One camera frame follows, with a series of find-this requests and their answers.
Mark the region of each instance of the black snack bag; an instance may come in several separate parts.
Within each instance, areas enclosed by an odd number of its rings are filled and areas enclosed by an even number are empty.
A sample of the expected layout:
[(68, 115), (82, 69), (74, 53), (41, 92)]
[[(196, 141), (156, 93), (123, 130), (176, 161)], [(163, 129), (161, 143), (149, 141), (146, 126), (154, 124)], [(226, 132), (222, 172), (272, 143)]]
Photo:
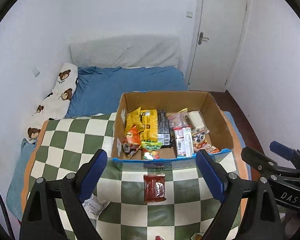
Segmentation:
[(165, 111), (158, 111), (158, 142), (162, 142), (161, 148), (171, 148), (173, 145)]

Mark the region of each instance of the blue bedsheet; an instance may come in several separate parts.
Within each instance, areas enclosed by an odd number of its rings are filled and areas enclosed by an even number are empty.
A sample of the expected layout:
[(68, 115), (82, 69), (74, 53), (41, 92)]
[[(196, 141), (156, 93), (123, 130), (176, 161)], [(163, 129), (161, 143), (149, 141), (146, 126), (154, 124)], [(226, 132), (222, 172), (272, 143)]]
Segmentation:
[(175, 67), (78, 69), (77, 89), (66, 118), (117, 111), (120, 97), (133, 91), (188, 90), (183, 73)]

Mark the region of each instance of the wall switch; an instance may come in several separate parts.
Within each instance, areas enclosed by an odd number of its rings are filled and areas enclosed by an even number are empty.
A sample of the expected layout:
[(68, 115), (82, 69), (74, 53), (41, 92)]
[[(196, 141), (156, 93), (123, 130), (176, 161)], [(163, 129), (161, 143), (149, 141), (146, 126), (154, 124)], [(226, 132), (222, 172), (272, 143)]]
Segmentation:
[(192, 18), (193, 12), (187, 11), (187, 18)]
[(39, 76), (40, 71), (39, 71), (39, 69), (36, 68), (36, 66), (34, 66), (32, 68), (32, 73), (34, 74), (34, 77), (37, 77), (37, 76)]

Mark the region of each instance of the bear print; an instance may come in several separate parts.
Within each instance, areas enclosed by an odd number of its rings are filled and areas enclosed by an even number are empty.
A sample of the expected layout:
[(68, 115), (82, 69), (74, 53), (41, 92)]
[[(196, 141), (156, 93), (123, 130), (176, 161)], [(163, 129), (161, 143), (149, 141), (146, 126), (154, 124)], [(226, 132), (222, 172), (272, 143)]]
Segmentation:
[(40, 113), (44, 109), (44, 106), (39, 105), (36, 113)]
[(28, 135), (29, 135), (29, 138), (31, 138), (31, 139), (37, 139), (40, 132), (41, 132), (40, 129), (31, 128), (31, 127), (28, 128)]
[(62, 100), (71, 100), (72, 98), (72, 88), (67, 89), (66, 91), (64, 91), (61, 95)]
[(70, 72), (71, 72), (71, 70), (68, 69), (66, 71), (63, 71), (63, 72), (59, 73), (60, 80), (61, 81), (65, 80), (70, 75)]

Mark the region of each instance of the cable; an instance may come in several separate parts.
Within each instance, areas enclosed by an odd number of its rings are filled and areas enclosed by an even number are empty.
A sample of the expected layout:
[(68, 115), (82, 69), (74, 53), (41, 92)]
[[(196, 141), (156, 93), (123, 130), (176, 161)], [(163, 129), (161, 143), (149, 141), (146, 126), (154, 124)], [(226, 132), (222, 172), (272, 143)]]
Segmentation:
[(1, 209), (2, 209), (3, 216), (4, 216), (4, 220), (6, 221), (6, 225), (7, 225), (7, 228), (8, 228), (9, 235), (13, 240), (15, 240), (15, 237), (14, 237), (14, 234), (13, 234), (13, 231), (12, 231), (12, 227), (11, 227), (11, 223), (10, 223), (10, 220), (9, 220), (8, 212), (7, 212), (6, 206), (3, 202), (3, 199), (1, 197), (1, 195), (0, 195), (0, 206), (1, 206)]

